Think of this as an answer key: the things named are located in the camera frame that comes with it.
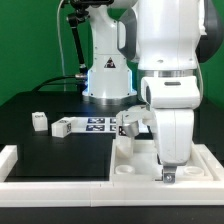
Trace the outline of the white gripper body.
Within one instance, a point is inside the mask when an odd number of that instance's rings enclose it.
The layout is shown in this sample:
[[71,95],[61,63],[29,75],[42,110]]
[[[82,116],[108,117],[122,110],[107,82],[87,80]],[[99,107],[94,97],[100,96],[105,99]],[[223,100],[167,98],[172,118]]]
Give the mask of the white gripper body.
[[163,166],[183,166],[190,158],[194,126],[192,109],[148,109],[133,106],[116,115],[127,137],[139,135],[139,121],[149,128]]

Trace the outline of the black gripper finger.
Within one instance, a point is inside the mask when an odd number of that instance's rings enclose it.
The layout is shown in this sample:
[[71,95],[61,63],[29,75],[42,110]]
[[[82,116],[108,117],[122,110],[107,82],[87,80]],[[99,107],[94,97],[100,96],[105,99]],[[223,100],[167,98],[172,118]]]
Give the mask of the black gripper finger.
[[175,182],[176,168],[174,166],[164,166],[163,167],[163,182],[164,183],[174,183]]

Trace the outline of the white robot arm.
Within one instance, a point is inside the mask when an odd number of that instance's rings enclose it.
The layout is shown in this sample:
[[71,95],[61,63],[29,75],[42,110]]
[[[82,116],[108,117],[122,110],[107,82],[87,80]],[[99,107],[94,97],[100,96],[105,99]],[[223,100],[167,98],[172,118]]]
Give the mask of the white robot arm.
[[220,18],[211,0],[136,0],[121,2],[126,11],[112,23],[106,7],[115,0],[62,0],[74,8],[68,16],[73,32],[91,21],[95,44],[90,69],[78,48],[80,72],[87,77],[82,92],[88,100],[120,101],[131,92],[129,78],[109,76],[123,73],[123,60],[138,64],[138,90],[142,109],[131,108],[117,116],[125,131],[116,138],[122,156],[133,153],[138,122],[144,121],[153,134],[162,180],[175,181],[176,169],[190,158],[194,113],[203,98],[199,64],[217,51],[223,40]]

